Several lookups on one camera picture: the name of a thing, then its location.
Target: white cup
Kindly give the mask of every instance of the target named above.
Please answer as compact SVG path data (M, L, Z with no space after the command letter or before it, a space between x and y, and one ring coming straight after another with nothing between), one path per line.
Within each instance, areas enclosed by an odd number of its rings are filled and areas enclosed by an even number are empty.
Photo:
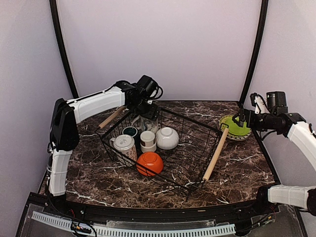
M110 145L130 159L137 161L135 141L134 138L132 138L130 135L124 134L118 136L117 138L113 137L110 139ZM132 166L134 164L119 153L117 153L117 156L121 164L124 164L126 166Z
M140 134L140 144L142 152L155 152L157 149L155 134L151 131L144 131Z

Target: wooden dowel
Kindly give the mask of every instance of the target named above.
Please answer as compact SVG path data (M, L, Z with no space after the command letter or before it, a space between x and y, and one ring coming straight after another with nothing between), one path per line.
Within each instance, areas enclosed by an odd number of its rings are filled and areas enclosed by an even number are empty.
M102 123L100 123L99 127L104 128L109 122L111 122L115 117L117 117L125 109L126 109L125 106L119 107L113 114L111 114L109 117L107 117L106 120L104 120Z
M214 152L214 155L212 157L212 160L209 163L208 168L207 168L207 170L206 170L206 172L205 172L205 174L203 176L203 180L207 181L209 179L209 177L211 176L211 174L213 172L213 169L215 167L215 164L217 162L217 159L218 159L218 157L219 157L219 155L220 155L220 153L222 151L223 145L224 145L224 143L226 141L226 137L227 137L228 131L229 131L228 128L224 129L224 132L223 132L223 135L221 137L221 140L219 141L219 143L217 145L217 148L216 148L216 150Z

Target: wire mesh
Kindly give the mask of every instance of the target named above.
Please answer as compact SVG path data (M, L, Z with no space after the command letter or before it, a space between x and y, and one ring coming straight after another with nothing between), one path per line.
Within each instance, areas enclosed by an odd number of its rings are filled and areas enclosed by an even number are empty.
M171 187L170 190L179 194L189 195L203 187L203 175L215 152L222 132L216 128L187 118L175 112L161 109L158 117L159 128L171 127L179 134L179 144L172 150L157 147L156 153L163 160L163 170L157 174L153 170L130 159L111 146L110 139L122 134L128 126L140 127L138 115L132 112L124 115L104 134L98 134L111 160L119 160L125 166L141 169L146 177L157 185Z

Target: brown marble surface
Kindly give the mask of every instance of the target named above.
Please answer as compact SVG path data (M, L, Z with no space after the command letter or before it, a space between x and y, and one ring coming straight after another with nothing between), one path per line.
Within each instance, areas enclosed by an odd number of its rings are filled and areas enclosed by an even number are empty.
M238 110L235 102L159 101L157 104L213 127L219 118ZM129 208L203 207L255 199L260 186L274 182L253 135L243 142L226 140L209 181L202 189L192 192L186 201L184 196L175 194L171 186L111 161L94 131L112 112L106 111L78 124L80 143L69 162L68 200ZM192 143L188 141L183 146L192 146Z

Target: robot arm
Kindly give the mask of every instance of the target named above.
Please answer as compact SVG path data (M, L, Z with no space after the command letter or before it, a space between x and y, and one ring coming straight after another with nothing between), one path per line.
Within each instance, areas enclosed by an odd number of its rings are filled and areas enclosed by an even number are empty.
M49 192L54 197L65 194L69 158L79 143L78 123L120 106L156 120L160 109L151 101L160 98L162 93L162 88L152 78L142 76L137 83L118 81L107 90L82 98L57 100L50 128Z
M256 107L255 111L240 109L233 117L233 121L239 126L247 122L247 127L257 131L273 129L277 134L283 134L293 142L305 155L313 168L316 170L316 136L311 124L298 113L288 113L284 92L267 93L267 104L263 97L253 93L250 95L251 104ZM316 186L293 187L275 185L265 192L271 203L282 203L307 209L316 216Z

